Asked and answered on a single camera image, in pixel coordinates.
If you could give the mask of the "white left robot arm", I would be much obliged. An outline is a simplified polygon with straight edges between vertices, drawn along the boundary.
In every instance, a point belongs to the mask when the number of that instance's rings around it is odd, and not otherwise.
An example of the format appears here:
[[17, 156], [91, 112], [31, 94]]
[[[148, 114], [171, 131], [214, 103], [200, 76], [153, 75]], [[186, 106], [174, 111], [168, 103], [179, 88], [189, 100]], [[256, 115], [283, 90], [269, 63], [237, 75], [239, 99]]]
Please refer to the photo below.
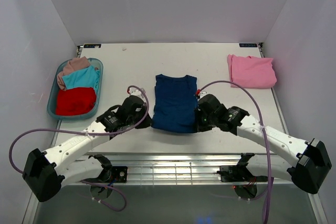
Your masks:
[[82, 180], [108, 183], [114, 176], [111, 162], [103, 155], [79, 158], [129, 129], [149, 127], [148, 104], [131, 95], [98, 116], [82, 132], [45, 151], [28, 154], [23, 179], [40, 202], [53, 198], [61, 188]]

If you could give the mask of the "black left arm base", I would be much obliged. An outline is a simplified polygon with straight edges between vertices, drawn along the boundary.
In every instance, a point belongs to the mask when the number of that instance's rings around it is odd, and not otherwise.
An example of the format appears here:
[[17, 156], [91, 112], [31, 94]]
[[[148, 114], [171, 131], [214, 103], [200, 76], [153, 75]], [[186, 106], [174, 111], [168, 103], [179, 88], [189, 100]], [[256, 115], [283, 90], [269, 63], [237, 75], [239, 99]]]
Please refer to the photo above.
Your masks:
[[128, 175], [127, 166], [112, 166], [110, 170], [103, 170], [98, 177], [85, 179], [90, 183], [126, 183]]

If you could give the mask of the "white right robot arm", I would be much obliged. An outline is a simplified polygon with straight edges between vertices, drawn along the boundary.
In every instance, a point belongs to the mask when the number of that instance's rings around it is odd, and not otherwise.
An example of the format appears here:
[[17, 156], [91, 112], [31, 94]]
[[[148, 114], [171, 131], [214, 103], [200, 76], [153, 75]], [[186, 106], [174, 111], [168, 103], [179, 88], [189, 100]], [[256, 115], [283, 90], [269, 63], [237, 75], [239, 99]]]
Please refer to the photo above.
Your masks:
[[287, 135], [270, 126], [263, 127], [247, 111], [226, 108], [212, 94], [199, 99], [197, 130], [218, 128], [263, 147], [273, 156], [242, 153], [236, 165], [221, 166], [217, 171], [224, 182], [266, 181], [267, 176], [293, 182], [299, 189], [316, 194], [332, 168], [325, 144], [314, 138], [306, 141]]

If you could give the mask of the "dark blue t shirt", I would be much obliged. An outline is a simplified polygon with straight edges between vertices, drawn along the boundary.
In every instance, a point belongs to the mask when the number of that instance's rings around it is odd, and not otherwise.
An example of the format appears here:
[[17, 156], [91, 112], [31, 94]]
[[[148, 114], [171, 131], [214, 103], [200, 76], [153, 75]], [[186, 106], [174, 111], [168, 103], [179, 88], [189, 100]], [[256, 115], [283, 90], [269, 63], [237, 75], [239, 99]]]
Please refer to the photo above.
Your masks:
[[152, 127], [173, 133], [191, 134], [196, 130], [197, 78], [190, 75], [156, 77]]

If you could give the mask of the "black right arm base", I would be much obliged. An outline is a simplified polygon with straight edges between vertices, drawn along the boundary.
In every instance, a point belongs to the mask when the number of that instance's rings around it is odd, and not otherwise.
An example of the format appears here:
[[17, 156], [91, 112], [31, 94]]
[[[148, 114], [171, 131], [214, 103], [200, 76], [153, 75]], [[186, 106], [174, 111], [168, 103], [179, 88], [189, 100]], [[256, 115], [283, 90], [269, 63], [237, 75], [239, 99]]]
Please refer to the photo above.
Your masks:
[[220, 166], [216, 172], [222, 182], [266, 182], [267, 176], [255, 176], [246, 166]]

